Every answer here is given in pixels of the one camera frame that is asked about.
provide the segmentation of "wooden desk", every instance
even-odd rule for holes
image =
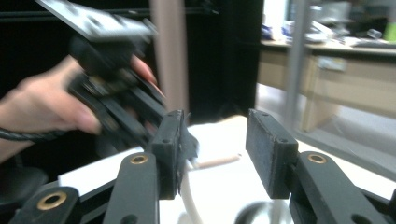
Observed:
[[[285,89],[289,46],[262,41],[258,82]],[[311,131],[339,105],[396,118],[396,49],[354,49],[338,43],[307,45],[301,93],[306,96],[302,130]],[[346,60],[344,71],[319,67],[321,57]]]

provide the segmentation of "black mechanical part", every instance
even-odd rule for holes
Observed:
[[[113,80],[114,72],[131,66],[135,46],[132,41],[92,43],[82,36],[74,36],[70,42],[70,55],[91,76]]]
[[[80,215],[78,192],[69,187],[44,190],[31,198],[11,219],[10,224],[74,224],[79,223]]]
[[[159,223],[158,190],[155,156],[135,153],[125,157],[103,223]]]
[[[247,152],[272,199],[288,199],[287,163],[297,161],[297,141],[269,114],[250,109]]]
[[[175,199],[187,159],[197,157],[197,141],[188,132],[182,110],[168,113],[147,152],[157,157],[161,171],[160,199]]]
[[[330,157],[303,152],[295,174],[318,223],[388,223]]]
[[[291,193],[294,223],[395,223],[395,194],[390,202],[374,197],[355,187],[330,157],[298,153],[295,140],[266,113],[249,111],[247,151],[270,198]]]
[[[175,198],[185,161],[196,157],[196,149],[183,111],[168,113],[146,152],[124,158],[115,180],[81,197],[71,188],[46,189],[24,205],[12,224],[53,223],[54,217],[61,224],[158,223],[158,200]],[[37,210],[38,202],[59,205]]]

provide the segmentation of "brass screw hole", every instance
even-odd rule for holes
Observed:
[[[314,163],[323,164],[326,163],[326,158],[318,155],[318,154],[309,154],[308,159]]]
[[[43,211],[56,208],[62,203],[64,203],[64,201],[66,201],[66,198],[67,198],[66,193],[62,191],[56,191],[42,198],[38,202],[37,208]]]
[[[149,158],[147,156],[135,156],[131,158],[131,163],[132,164],[142,164],[145,163]]]

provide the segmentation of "finger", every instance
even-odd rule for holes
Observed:
[[[151,69],[148,65],[146,65],[142,60],[137,58],[135,55],[132,56],[131,66],[136,71],[136,73],[154,85],[157,85],[157,79],[152,74]]]
[[[100,122],[93,112],[80,100],[65,91],[56,91],[47,96],[48,107],[51,111],[78,129],[86,133],[99,133]]]

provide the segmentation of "office desk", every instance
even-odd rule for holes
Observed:
[[[262,41],[259,83],[285,89],[288,48],[283,42]],[[302,130],[313,130],[336,114],[339,105],[396,118],[396,49],[354,49],[331,42],[307,45],[305,55]],[[320,66],[323,57],[345,63],[345,69]]]
[[[245,150],[246,130],[247,118],[241,116],[189,128],[191,134],[200,143],[199,162],[227,158],[235,154],[241,155],[239,161],[189,171],[191,195],[205,224],[234,223],[238,213],[248,204],[270,201]],[[299,142],[299,151],[319,150]],[[113,180],[117,176],[122,158],[134,152],[136,152],[134,149],[126,151],[61,175],[60,185],[74,187],[78,189],[80,195],[83,195]],[[387,199],[391,197],[396,188],[395,182],[347,161],[331,157],[356,186]],[[161,223],[190,223],[186,221],[185,216],[185,206],[179,196],[173,201],[160,201]]]

